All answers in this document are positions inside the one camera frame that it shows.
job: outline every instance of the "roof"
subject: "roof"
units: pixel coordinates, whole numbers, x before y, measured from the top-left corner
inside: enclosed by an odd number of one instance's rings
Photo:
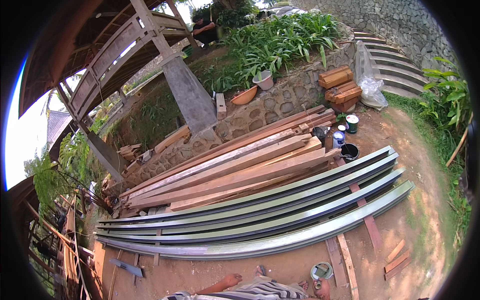
[[[56,142],[61,133],[68,126],[72,116],[68,112],[51,110],[47,120],[47,142],[49,143],[48,150]]]
[[[163,2],[145,0],[149,9]],[[29,51],[18,117],[58,82],[86,68],[108,39],[134,14],[129,0],[65,1]]]

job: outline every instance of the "wooden pavilion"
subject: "wooden pavilion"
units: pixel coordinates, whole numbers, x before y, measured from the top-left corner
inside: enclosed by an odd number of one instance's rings
[[[152,9],[166,2],[174,16]],[[198,47],[173,0],[66,1],[44,28],[25,64],[19,116],[46,91],[56,87],[90,148],[118,181],[127,161],[90,132],[84,119],[105,98],[118,91],[158,54],[175,100],[192,132],[216,122],[211,97],[179,53],[170,46],[188,38]],[[129,46],[133,47],[120,57]],[[65,79],[85,69],[72,91]]]

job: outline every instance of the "stone retaining wall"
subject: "stone retaining wall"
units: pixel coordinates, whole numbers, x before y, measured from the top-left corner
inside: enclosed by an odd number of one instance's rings
[[[343,41],[353,40],[353,31],[343,24],[339,26]],[[106,195],[119,195],[120,188],[132,188],[163,171],[176,166],[200,153],[254,131],[267,124],[301,112],[315,106],[318,95],[324,91],[318,85],[318,74],[342,65],[354,69],[355,46],[352,43],[340,45],[326,55],[326,68],[320,61],[313,61],[290,73],[289,76],[278,78],[274,87],[267,91],[257,91],[256,97],[248,104],[235,107],[227,105],[227,117],[214,126],[205,129],[193,137],[180,139],[170,145],[161,154],[155,154],[138,170],[129,175],[123,183],[111,179],[108,187],[102,184]]]
[[[386,39],[419,68],[440,68],[441,56],[455,61],[441,28],[418,0],[289,0],[300,9],[332,13],[352,28]]]

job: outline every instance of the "person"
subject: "person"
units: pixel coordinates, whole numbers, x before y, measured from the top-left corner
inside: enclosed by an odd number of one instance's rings
[[[195,23],[193,26],[193,38],[202,42],[204,48],[208,47],[208,43],[218,40],[215,23],[204,21],[201,16],[193,17],[192,21]]]
[[[320,300],[330,300],[330,286],[328,280],[320,278],[321,288],[316,289],[317,280],[313,281],[313,291]],[[315,299],[310,298],[308,283],[284,285],[277,283],[265,275],[262,265],[256,267],[253,280],[243,282],[240,274],[229,274],[211,287],[195,292],[193,295],[181,290],[166,296],[162,300],[281,300],[281,299]]]

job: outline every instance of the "foot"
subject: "foot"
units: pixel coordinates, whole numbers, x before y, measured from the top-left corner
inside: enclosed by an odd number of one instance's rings
[[[258,265],[254,270],[253,276],[266,276],[264,266]]]
[[[299,282],[299,286],[301,286],[301,288],[304,290],[304,291],[307,291],[308,290],[308,282],[306,280],[303,280],[302,282]]]

